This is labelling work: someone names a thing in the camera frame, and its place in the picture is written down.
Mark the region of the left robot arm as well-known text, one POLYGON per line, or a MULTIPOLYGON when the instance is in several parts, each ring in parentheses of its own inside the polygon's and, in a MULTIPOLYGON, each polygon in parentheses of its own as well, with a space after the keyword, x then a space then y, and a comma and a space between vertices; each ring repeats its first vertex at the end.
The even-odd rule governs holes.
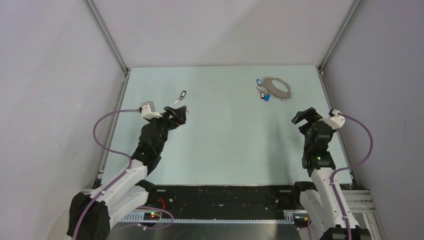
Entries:
POLYGON ((132 155, 115 151, 128 162, 113 179, 89 193, 77 193, 69 207, 66 240, 105 240, 111 229, 132 210, 156 206, 158 194, 154 184, 145 180, 161 161, 171 130, 184 125, 188 109, 166 106, 163 113, 155 111, 148 101, 129 109, 147 120, 141 128, 138 145, 132 155))

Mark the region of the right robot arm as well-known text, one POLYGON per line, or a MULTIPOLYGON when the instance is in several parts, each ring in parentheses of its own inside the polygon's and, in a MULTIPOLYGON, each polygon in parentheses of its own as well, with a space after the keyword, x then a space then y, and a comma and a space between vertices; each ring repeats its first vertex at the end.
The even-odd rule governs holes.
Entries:
POLYGON ((333 109, 327 118, 310 107, 298 111, 291 120, 293 124, 305 120, 299 132, 304 136, 302 167, 307 170, 310 181, 295 182, 291 204, 308 213, 307 238, 309 240, 370 240, 372 236, 352 214, 336 177, 343 171, 337 169, 329 152, 337 130, 346 122, 346 115, 333 109))

